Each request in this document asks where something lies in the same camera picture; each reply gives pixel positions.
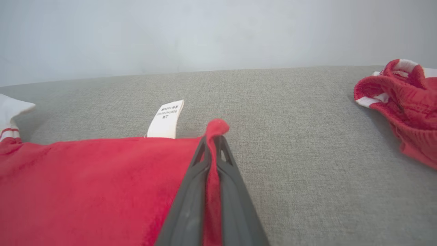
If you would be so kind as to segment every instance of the gray sofa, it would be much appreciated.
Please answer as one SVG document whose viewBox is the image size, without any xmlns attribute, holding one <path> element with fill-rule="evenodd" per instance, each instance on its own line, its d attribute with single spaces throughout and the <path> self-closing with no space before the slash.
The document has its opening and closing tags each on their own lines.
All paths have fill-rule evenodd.
<svg viewBox="0 0 437 246">
<path fill-rule="evenodd" d="M 209 120 L 226 138 L 272 245 L 437 245 L 437 172 L 399 151 L 386 119 L 354 102 L 381 66 L 229 70 L 25 84 L 16 122 L 50 144 L 143 136 L 158 108 L 185 99 L 177 137 Z"/>
</svg>

